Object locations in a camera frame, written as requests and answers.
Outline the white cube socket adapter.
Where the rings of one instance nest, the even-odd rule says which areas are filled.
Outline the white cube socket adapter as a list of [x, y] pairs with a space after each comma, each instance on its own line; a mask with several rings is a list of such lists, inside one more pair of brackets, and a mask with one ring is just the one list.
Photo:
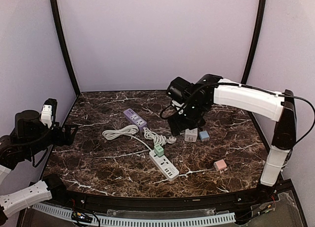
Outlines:
[[186, 129], [185, 130], [185, 137], [184, 140], [186, 142], [196, 142], [197, 141], [197, 137], [198, 137], [198, 128], [189, 130]]

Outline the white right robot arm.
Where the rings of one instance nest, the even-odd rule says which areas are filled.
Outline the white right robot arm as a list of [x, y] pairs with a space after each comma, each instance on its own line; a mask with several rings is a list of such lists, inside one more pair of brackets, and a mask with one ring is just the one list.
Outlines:
[[275, 185], [288, 161], [297, 139], [295, 96], [292, 91], [269, 91], [206, 74], [196, 83], [181, 77], [172, 80], [166, 90], [175, 112], [166, 117], [173, 136], [186, 129], [205, 125], [204, 114], [213, 105], [236, 107], [275, 122], [270, 151], [260, 177], [260, 184]]

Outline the black frame post left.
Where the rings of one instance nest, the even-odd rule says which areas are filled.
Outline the black frame post left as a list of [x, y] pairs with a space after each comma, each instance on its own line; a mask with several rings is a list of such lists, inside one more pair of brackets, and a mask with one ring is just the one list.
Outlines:
[[77, 82], [77, 79], [75, 77], [74, 69], [71, 63], [70, 59], [70, 54], [67, 48], [64, 32], [63, 32], [63, 27], [62, 27], [62, 22], [61, 22], [61, 16], [59, 12], [59, 6], [58, 6], [58, 1], [57, 0], [50, 0], [50, 5], [51, 5], [51, 10], [52, 10], [52, 15], [54, 19], [54, 24], [55, 24], [55, 29], [60, 45], [60, 49], [62, 52], [63, 60], [66, 66], [66, 70], [68, 73], [68, 76], [71, 81], [72, 88], [74, 90], [74, 93], [76, 97], [79, 97], [81, 94], [81, 91], [79, 89], [79, 85]]

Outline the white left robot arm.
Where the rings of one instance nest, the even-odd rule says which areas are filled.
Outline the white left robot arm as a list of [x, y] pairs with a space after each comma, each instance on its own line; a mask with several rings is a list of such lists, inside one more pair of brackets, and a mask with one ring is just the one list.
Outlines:
[[[35, 155], [48, 153], [50, 146], [70, 146], [73, 144], [77, 125], [60, 127], [54, 120], [49, 125], [41, 122], [40, 114], [34, 110], [25, 110], [15, 115], [15, 127], [11, 134], [0, 138], [0, 180], [16, 166], [25, 161], [32, 162], [34, 168], [43, 159], [35, 161]], [[66, 186], [56, 174], [50, 174], [29, 187], [0, 197], [0, 223], [3, 225], [9, 217], [36, 203], [55, 200], [66, 202]]]

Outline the black front table rail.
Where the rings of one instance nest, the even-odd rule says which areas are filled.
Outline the black front table rail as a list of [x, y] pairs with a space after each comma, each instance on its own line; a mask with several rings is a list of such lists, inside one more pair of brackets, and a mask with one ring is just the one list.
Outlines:
[[249, 195], [253, 191], [252, 189], [218, 195], [175, 198], [116, 197], [68, 191], [66, 192], [67, 197], [63, 201], [52, 199], [47, 202], [103, 214], [107, 213], [108, 210], [167, 212], [215, 209], [218, 212], [243, 212], [258, 204], [272, 202], [274, 199], [280, 200], [280, 193], [282, 192], [282, 190], [278, 190], [271, 197], [261, 198], [257, 203], [254, 203], [249, 200]]

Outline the white power strip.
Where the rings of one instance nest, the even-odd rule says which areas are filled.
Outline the white power strip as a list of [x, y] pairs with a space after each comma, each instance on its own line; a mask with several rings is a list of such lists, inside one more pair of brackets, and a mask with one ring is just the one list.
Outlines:
[[179, 176], [178, 169], [173, 163], [165, 156], [159, 157], [154, 151], [149, 152], [151, 161], [161, 171], [161, 173], [167, 178], [168, 181], [174, 181]]

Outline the green plug adapter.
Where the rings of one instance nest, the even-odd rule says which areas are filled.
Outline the green plug adapter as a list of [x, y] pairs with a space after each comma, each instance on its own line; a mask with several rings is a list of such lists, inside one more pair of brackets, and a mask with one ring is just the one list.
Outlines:
[[164, 148], [160, 144], [155, 144], [154, 152], [158, 157], [161, 157], [164, 155]]

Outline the purple power strip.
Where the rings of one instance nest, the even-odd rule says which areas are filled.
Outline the purple power strip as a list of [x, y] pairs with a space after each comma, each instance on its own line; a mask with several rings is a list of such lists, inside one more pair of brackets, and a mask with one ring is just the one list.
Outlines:
[[123, 114], [129, 122], [138, 126], [140, 131], [147, 127], [147, 122], [132, 109], [129, 108], [123, 111]]

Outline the blue plug adapter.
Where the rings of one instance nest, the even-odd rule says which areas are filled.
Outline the blue plug adapter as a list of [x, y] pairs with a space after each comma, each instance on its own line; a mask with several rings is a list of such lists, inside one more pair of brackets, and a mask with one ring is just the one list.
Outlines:
[[207, 133], [207, 131], [204, 130], [204, 131], [199, 132], [199, 138], [203, 142], [203, 141], [208, 141], [210, 139], [210, 136]]

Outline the pink plug adapter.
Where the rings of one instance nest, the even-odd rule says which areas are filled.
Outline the pink plug adapter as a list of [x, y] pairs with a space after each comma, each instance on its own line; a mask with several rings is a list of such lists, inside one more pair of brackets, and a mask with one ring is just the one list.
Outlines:
[[224, 159], [214, 162], [214, 168], [216, 171], [222, 171], [227, 168], [227, 164]]

